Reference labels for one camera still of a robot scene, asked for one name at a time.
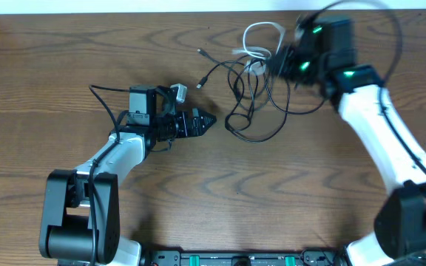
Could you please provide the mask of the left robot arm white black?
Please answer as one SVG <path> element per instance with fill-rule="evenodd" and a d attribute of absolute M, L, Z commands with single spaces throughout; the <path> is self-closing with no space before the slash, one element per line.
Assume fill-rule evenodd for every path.
<path fill-rule="evenodd" d="M 40 254 L 59 265 L 141 265 L 142 247 L 121 236 L 119 186 L 158 142 L 199 137 L 217 118 L 194 108 L 179 111 L 187 88 L 131 86 L 129 108 L 110 115 L 106 144 L 73 170 L 56 169 L 44 195 Z"/>

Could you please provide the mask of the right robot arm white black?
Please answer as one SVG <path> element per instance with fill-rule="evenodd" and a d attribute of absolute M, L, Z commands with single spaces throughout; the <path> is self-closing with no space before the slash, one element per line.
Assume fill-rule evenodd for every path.
<path fill-rule="evenodd" d="M 388 193 L 373 231 L 348 244 L 335 264 L 426 265 L 426 152 L 393 106 L 385 79 L 356 62 L 353 29 L 349 18 L 307 16 L 297 24 L 297 43 L 278 49 L 266 65 L 286 81 L 320 85 Z"/>

